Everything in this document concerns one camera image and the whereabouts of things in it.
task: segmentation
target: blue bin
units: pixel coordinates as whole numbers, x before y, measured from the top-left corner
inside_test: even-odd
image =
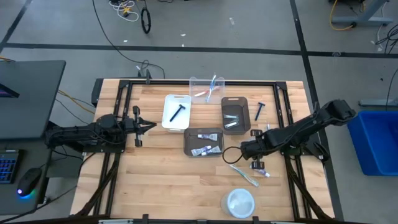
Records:
[[[361,111],[348,123],[366,175],[398,175],[398,111]]]

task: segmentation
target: wooden tabletop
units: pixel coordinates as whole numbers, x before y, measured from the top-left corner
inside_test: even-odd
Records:
[[[113,112],[118,83],[118,79],[104,80],[95,120]],[[303,83],[287,82],[287,86],[293,118],[298,121],[310,114]],[[130,106],[140,107],[142,118],[158,125],[142,137],[143,147],[135,148],[135,135],[128,136],[118,170],[112,218],[142,218],[142,214],[148,213],[149,218],[156,219],[236,220],[221,210],[221,198],[233,189],[244,188],[252,193],[256,201],[253,215],[260,220],[293,220],[284,158],[278,152],[263,158],[271,175],[268,178],[251,170],[251,161],[241,159],[236,164],[260,183],[256,188],[232,170],[221,157],[187,157],[183,153],[183,134],[170,133],[161,125],[164,100],[168,94],[189,95],[189,89],[187,85],[134,85],[132,88]],[[252,129],[265,130],[267,123],[271,124],[271,128],[279,127],[271,87],[226,86],[226,96],[244,96],[248,99]],[[282,93],[280,100],[287,123]],[[255,121],[259,101],[264,102],[266,107]],[[129,116],[132,117],[132,110],[129,110]],[[192,104],[190,128],[221,128],[220,118],[221,105]],[[225,147],[239,146],[248,138],[249,132],[239,136],[224,135],[224,144]],[[226,159],[233,161],[239,155],[239,150],[231,149],[226,153]],[[71,213],[78,212],[96,190],[103,156],[97,154],[83,166]],[[302,165],[308,191],[319,206],[333,217],[321,162],[312,156],[302,156]],[[296,192],[300,216],[304,217],[301,194],[297,188]]]

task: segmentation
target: gray floor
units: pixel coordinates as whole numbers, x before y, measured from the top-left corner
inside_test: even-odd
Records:
[[[0,39],[24,2],[0,0]],[[99,17],[114,44],[300,50],[289,0],[175,0],[173,4],[148,0],[148,3],[153,26],[151,33],[146,36],[139,22],[121,20],[107,0],[96,0]],[[331,4],[327,0],[296,0],[296,3],[308,50],[380,53],[378,47],[371,43],[375,40],[377,27],[358,27],[348,32],[333,31],[328,26]],[[359,13],[359,6],[353,6]],[[397,1],[392,1],[385,7],[384,16],[398,21],[397,10]],[[344,4],[336,8],[336,15],[352,13]],[[383,27],[380,36],[384,37],[390,27],[392,25]],[[8,42],[109,45],[96,21],[90,0],[33,0]],[[302,80],[310,101],[301,56],[203,52],[123,53],[135,60],[148,59],[164,67],[167,78],[206,78],[216,73],[227,79]],[[132,77],[137,73],[135,63],[123,59],[113,50],[5,48],[1,55],[21,61],[66,60],[67,67],[60,89],[86,101],[90,100],[95,78]],[[376,58],[310,57],[310,64],[321,105],[328,100],[342,98],[357,111],[360,110],[358,100],[362,98],[386,97],[389,80],[398,66],[397,59]],[[150,70],[154,78],[162,77],[160,70]],[[393,88],[392,95],[396,94],[396,88]],[[57,98],[86,122],[93,119],[91,114],[82,111],[65,97]],[[82,124],[59,103],[55,103],[51,120],[61,126]],[[345,220],[395,223],[398,178],[363,175],[347,128],[330,127],[326,132]],[[67,159],[62,163],[70,167],[78,166],[75,159]],[[60,166],[54,164],[50,173],[65,175]],[[75,184],[76,177],[70,175],[52,179],[47,195],[54,197]],[[70,193],[52,206],[21,220],[65,217],[69,214],[72,200],[73,193]]]

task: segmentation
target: white tray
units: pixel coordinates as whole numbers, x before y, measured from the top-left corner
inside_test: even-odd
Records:
[[[180,108],[178,115],[170,122],[171,117]],[[184,132],[189,127],[189,119],[191,115],[191,96],[188,95],[167,95],[164,101],[162,127],[170,132]]]

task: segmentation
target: computer mouse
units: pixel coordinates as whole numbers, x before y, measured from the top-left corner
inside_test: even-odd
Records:
[[[18,183],[17,193],[19,196],[23,197],[29,195],[36,187],[36,184],[40,180],[42,175],[41,168],[31,168],[29,169],[20,179]]]

